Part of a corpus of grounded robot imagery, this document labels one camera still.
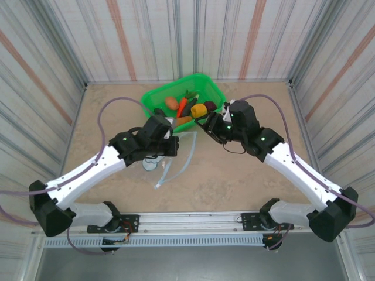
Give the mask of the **yellow toy bell pepper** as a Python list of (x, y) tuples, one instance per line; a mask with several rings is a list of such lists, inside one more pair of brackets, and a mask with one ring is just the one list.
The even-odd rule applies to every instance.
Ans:
[(190, 109), (194, 119), (200, 118), (208, 113), (208, 109), (204, 104), (195, 104)]

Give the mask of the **dark toy eggplant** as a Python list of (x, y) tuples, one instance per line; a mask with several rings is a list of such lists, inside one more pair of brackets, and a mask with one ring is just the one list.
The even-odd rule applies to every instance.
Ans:
[(197, 101), (199, 99), (199, 95), (196, 95), (194, 98), (192, 98), (184, 107), (181, 113), (181, 117), (186, 117), (191, 114), (191, 109), (194, 105), (196, 105)]

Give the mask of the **clear zip-top bag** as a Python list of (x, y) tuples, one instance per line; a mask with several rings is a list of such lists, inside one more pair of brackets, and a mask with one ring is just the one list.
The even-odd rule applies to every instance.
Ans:
[(178, 137), (179, 149), (177, 156), (158, 156), (156, 159), (142, 161), (142, 177), (159, 189), (163, 184), (178, 178), (188, 168), (193, 158), (197, 132), (181, 132)]

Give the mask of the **orange toy carrot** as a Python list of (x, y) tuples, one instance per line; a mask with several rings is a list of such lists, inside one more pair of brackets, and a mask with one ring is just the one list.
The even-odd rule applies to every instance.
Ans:
[(185, 95), (183, 96), (183, 98), (180, 100), (180, 103), (179, 103), (179, 108), (176, 114), (177, 118), (181, 117), (183, 109), (188, 104), (189, 100), (195, 96), (196, 96), (196, 92), (186, 90)]

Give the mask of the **green plastic mesh basket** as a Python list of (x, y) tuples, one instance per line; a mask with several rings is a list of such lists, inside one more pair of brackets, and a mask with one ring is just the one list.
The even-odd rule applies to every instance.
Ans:
[[(149, 119), (150, 117), (154, 116), (154, 108), (160, 108), (164, 111), (166, 117), (177, 118), (176, 114), (178, 110), (173, 111), (167, 108), (165, 105), (165, 98), (174, 97), (180, 103), (180, 100), (185, 95), (186, 90), (194, 91), (196, 92), (196, 95), (199, 95), (199, 99), (196, 104), (203, 104), (208, 100), (213, 101), (217, 105), (217, 109), (213, 112), (220, 113), (223, 104), (226, 102), (226, 97), (209, 76), (202, 73), (196, 73), (163, 85), (144, 94), (141, 98), (141, 103), (146, 107), (146, 117)], [(176, 127), (173, 130), (174, 133), (180, 133), (192, 128), (196, 125), (194, 120), (195, 119), (193, 118), (192, 121)]]

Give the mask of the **grey metal panel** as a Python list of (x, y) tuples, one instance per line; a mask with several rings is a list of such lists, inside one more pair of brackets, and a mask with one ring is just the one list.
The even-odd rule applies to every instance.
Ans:
[(43, 251), (32, 281), (349, 281), (334, 250), (220, 246)]

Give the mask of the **aluminium frame profile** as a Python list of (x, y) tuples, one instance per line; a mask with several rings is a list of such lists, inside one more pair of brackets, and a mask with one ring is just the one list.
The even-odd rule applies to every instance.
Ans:
[(301, 110), (299, 101), (297, 99), (297, 91), (296, 91), (296, 88), (294, 86), (293, 81), (288, 80), (287, 86), (288, 86), (288, 92), (289, 92), (289, 96), (291, 98), (292, 106), (293, 106), (294, 111), (295, 111), (297, 123), (298, 123), (298, 126), (299, 126), (300, 131), (301, 131), (302, 139), (303, 139), (303, 142), (304, 142), (309, 160), (311, 162), (311, 166), (315, 170), (317, 170), (318, 172), (321, 172), (322, 169), (321, 169), (321, 166), (319, 164), (318, 156), (315, 152), (312, 141), (310, 139), (308, 127), (306, 125), (305, 118), (302, 114), (302, 110)]

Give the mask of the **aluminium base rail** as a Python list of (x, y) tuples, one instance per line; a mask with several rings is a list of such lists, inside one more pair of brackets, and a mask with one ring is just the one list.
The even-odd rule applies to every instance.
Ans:
[[(208, 234), (243, 232), (240, 223), (241, 213), (245, 212), (176, 212), (176, 213), (137, 213), (140, 215), (138, 232), (146, 234)], [(75, 204), (57, 217), (46, 221), (48, 237), (61, 235), (68, 227), (87, 232), (89, 225), (114, 230), (122, 215), (111, 211), (104, 204)]]

